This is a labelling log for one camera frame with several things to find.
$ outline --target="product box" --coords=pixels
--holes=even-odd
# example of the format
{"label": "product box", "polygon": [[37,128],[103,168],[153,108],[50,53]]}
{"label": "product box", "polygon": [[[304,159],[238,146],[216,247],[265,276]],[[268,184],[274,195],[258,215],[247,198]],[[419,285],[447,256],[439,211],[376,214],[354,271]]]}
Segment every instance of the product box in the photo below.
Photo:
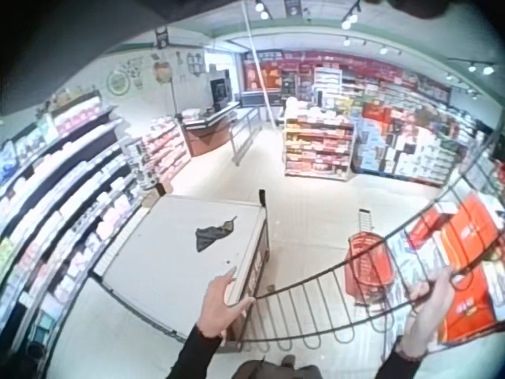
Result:
{"label": "product box", "polygon": [[474,262],[498,238],[499,227],[503,228],[503,221],[499,225],[498,216],[490,213],[483,200],[482,195],[471,193],[458,213],[442,227],[444,249],[456,268]]}
{"label": "product box", "polygon": [[465,276],[456,288],[451,308],[439,326],[438,341],[441,343],[461,342],[496,322],[482,267]]}
{"label": "product box", "polygon": [[434,204],[424,212],[409,233],[409,242],[414,249],[421,248],[434,231],[438,231],[451,217],[458,212],[455,203],[443,202]]}

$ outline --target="wire basket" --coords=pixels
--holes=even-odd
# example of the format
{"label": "wire basket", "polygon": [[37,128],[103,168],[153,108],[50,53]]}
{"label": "wire basket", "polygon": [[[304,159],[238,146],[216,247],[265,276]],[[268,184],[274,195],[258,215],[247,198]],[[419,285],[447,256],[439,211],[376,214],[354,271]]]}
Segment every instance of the wire basket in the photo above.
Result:
{"label": "wire basket", "polygon": [[383,297],[387,287],[393,284],[395,272],[382,237],[362,231],[349,238],[347,259],[373,247],[367,254],[352,260],[345,268],[346,292],[358,302],[376,302]]}

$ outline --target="person's left hand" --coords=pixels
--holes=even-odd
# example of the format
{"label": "person's left hand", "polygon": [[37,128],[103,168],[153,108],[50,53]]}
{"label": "person's left hand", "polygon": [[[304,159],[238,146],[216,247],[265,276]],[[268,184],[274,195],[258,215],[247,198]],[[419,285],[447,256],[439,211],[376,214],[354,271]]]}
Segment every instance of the person's left hand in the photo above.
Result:
{"label": "person's left hand", "polygon": [[227,306],[224,302],[224,294],[228,285],[233,283],[237,267],[233,267],[223,276],[216,276],[207,288],[200,318],[196,326],[207,338],[220,336],[231,323],[256,300],[245,296],[238,304]]}
{"label": "person's left hand", "polygon": [[429,297],[418,303],[407,318],[405,333],[398,345],[398,349],[407,356],[416,358],[426,353],[428,343],[455,299],[455,289],[451,283],[454,273],[454,267],[446,266],[438,276],[430,276],[429,282],[434,283],[431,294],[429,282],[421,282],[411,288],[410,300],[417,302],[426,295]]}

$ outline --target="store wall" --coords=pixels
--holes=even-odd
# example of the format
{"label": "store wall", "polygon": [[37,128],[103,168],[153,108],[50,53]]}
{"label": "store wall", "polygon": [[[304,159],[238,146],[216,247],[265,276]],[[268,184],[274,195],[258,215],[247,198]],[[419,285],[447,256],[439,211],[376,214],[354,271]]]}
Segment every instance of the store wall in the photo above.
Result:
{"label": "store wall", "polygon": [[454,89],[451,92],[451,106],[467,111],[474,118],[481,120],[490,128],[495,129],[499,116],[502,112],[502,107],[494,100],[485,96],[478,96],[473,99],[472,96],[467,95],[465,92]]}
{"label": "store wall", "polygon": [[[82,92],[98,89],[104,100],[117,105],[114,112],[135,126],[187,108],[205,109],[212,94],[204,64],[204,49],[143,49],[109,54],[96,59],[63,88]],[[2,118],[2,141],[36,120],[28,108]]]}

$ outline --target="display stand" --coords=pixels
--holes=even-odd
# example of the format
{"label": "display stand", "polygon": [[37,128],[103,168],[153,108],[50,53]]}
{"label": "display stand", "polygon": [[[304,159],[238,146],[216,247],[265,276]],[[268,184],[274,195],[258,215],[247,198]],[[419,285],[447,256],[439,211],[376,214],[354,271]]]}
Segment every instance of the display stand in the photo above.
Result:
{"label": "display stand", "polygon": [[119,143],[143,190],[168,184],[191,160],[184,133],[172,117],[157,118],[148,128],[116,129]]}
{"label": "display stand", "polygon": [[348,118],[312,109],[286,110],[285,118],[286,175],[348,180],[356,141]]}

